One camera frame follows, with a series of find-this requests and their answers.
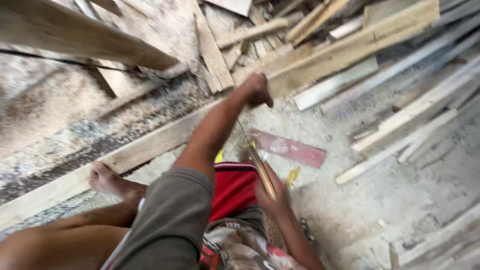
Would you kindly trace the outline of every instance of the knee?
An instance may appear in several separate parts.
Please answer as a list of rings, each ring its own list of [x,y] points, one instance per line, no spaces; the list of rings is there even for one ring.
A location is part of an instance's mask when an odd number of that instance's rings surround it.
[[[0,270],[35,268],[46,243],[45,233],[36,228],[13,233],[0,242]]]

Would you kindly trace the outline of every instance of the red board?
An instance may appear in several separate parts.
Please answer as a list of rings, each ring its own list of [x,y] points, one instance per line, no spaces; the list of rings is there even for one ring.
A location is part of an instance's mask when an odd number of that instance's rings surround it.
[[[250,131],[250,138],[260,149],[315,168],[320,168],[327,156],[322,150],[256,129]]]

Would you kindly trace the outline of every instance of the person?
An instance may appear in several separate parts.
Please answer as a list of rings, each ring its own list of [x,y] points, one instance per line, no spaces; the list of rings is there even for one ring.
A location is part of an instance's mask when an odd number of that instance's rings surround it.
[[[266,77],[251,74],[207,113],[169,171],[148,187],[94,161],[92,189],[122,202],[13,233],[0,243],[0,270],[324,269],[268,164],[276,200],[253,165],[214,165],[242,108],[263,103],[273,106]],[[267,243],[262,209],[277,221],[291,256]]]

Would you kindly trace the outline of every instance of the hand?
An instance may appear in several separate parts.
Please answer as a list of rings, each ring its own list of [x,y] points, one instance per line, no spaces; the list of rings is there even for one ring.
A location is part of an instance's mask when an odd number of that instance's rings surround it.
[[[290,202],[288,201],[288,189],[287,185],[284,184],[272,170],[268,163],[264,162],[265,171],[272,182],[272,185],[276,192],[276,200],[273,201],[268,196],[265,191],[264,185],[260,181],[255,187],[255,195],[257,197],[258,203],[263,210],[267,211],[274,218],[278,218],[284,214],[287,214],[290,211]]]
[[[273,107],[273,99],[268,93],[266,87],[267,78],[263,73],[252,73],[237,89],[247,91],[249,95],[249,105],[256,107],[266,103],[268,107]]]

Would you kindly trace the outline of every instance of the black cable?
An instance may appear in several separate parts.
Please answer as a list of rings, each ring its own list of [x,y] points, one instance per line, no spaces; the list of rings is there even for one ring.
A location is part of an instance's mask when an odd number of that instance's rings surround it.
[[[15,55],[15,56],[22,56],[22,57],[43,58],[43,59],[53,60],[53,61],[57,61],[57,62],[62,62],[62,63],[69,64],[69,65],[78,65],[78,66],[87,67],[87,68],[101,68],[101,69],[116,70],[116,71],[126,72],[126,73],[130,73],[130,74],[135,74],[135,75],[138,75],[138,76],[141,76],[141,77],[147,76],[147,74],[142,73],[142,72],[123,70],[123,69],[94,65],[94,64],[86,64],[86,63],[82,63],[82,62],[78,62],[78,61],[74,61],[74,60],[50,58],[50,57],[45,57],[45,56],[41,56],[41,55],[36,55],[36,54],[28,53],[28,52],[22,52],[22,51],[11,50],[11,49],[0,49],[0,53],[11,54],[11,55]]]

